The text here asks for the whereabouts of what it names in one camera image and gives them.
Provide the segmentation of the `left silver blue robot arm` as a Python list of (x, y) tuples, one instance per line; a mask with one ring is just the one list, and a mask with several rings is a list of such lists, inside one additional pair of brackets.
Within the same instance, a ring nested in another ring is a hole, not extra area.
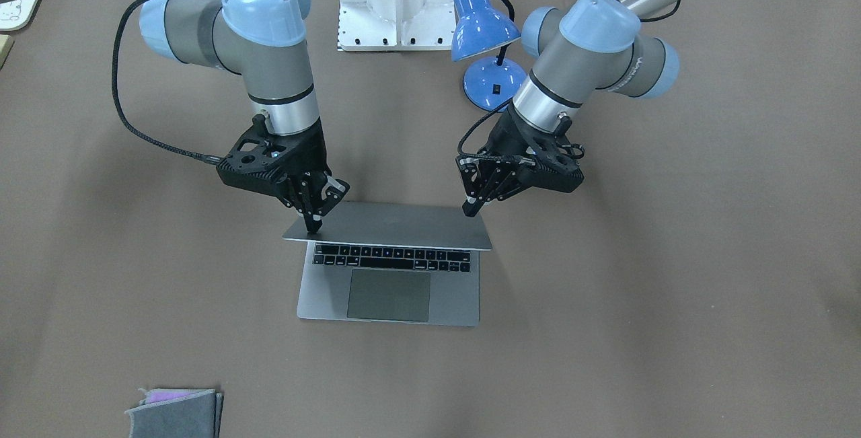
[(462, 211), (532, 187), (569, 193), (584, 180), (581, 145), (566, 132), (595, 91), (649, 100), (679, 75), (679, 55), (642, 24), (680, 0), (576, 0), (568, 12), (546, 7), (523, 25), (522, 43), (535, 64), (497, 108), (499, 120), (476, 153), (460, 151)]

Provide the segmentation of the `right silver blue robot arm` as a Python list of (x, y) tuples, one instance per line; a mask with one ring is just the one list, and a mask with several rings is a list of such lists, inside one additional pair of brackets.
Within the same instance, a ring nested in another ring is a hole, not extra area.
[[(305, 40), (311, 0), (135, 0), (112, 49), (112, 97), (120, 121), (161, 149), (214, 165), (224, 184), (273, 196), (317, 232), (346, 195), (333, 177)], [(170, 60), (242, 77), (252, 125), (219, 157), (178, 149), (142, 133), (119, 100), (119, 51), (134, 11), (147, 46)]]

